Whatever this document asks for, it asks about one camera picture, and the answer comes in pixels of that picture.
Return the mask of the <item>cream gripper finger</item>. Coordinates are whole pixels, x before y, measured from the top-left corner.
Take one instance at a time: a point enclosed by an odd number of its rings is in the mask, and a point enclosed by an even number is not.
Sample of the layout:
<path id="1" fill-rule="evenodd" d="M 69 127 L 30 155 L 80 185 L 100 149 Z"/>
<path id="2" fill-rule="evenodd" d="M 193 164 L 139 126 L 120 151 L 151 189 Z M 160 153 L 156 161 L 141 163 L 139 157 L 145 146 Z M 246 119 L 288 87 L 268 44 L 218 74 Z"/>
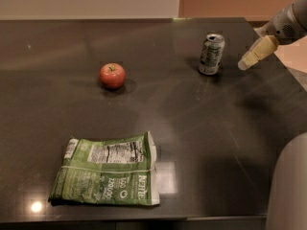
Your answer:
<path id="1" fill-rule="evenodd" d="M 258 38 L 239 60 L 238 68 L 246 71 L 262 59 L 274 53 L 278 45 L 279 41 L 274 35 L 266 35 Z"/>
<path id="2" fill-rule="evenodd" d="M 257 34 L 260 36 L 260 37 L 264 37 L 266 34 L 267 34 L 267 26 L 266 25 L 263 25 L 259 28 L 256 28 L 255 29 L 255 32 L 257 32 Z"/>

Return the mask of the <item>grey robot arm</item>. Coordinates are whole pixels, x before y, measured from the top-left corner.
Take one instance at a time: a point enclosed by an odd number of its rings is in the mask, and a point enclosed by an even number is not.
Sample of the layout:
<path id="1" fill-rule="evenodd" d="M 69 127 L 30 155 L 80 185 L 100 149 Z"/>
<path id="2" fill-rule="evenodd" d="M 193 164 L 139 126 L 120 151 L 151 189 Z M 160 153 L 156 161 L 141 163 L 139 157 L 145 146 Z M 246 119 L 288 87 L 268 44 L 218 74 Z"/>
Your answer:
<path id="1" fill-rule="evenodd" d="M 259 38 L 238 62 L 245 71 L 307 34 L 307 0 L 295 0 L 257 30 Z M 307 230 L 307 133 L 291 140 L 274 169 L 266 230 Z"/>

